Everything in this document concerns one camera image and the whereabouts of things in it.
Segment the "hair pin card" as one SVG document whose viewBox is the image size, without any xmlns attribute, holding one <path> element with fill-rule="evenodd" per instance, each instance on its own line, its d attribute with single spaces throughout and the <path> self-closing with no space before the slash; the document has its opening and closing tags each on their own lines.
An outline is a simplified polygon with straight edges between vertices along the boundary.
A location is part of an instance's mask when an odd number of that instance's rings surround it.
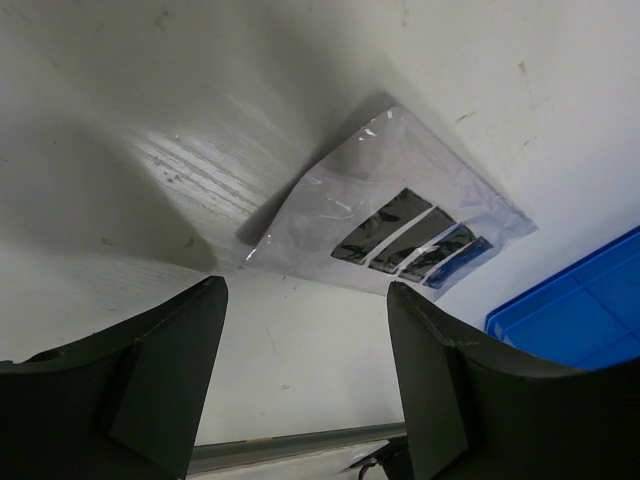
<svg viewBox="0 0 640 480">
<path fill-rule="evenodd" d="M 371 119 L 294 185 L 247 256 L 255 268 L 429 300 L 535 230 L 412 113 Z"/>
</svg>

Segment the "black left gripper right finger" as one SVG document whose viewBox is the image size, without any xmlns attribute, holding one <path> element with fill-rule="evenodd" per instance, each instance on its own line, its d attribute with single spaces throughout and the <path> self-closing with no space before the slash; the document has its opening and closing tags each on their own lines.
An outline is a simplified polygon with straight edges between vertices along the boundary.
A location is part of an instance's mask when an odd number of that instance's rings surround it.
<svg viewBox="0 0 640 480">
<path fill-rule="evenodd" d="M 387 312 L 417 479 L 635 479 L 639 364 L 571 368 L 394 282 Z"/>
</svg>

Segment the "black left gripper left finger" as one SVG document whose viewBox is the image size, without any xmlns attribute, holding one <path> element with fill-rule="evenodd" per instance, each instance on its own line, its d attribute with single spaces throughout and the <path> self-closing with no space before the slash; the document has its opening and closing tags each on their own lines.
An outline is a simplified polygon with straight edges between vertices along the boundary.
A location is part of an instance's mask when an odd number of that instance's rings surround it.
<svg viewBox="0 0 640 480">
<path fill-rule="evenodd" d="M 5 479 L 186 477 L 228 305 L 210 276 L 83 339 L 1 365 Z"/>
</svg>

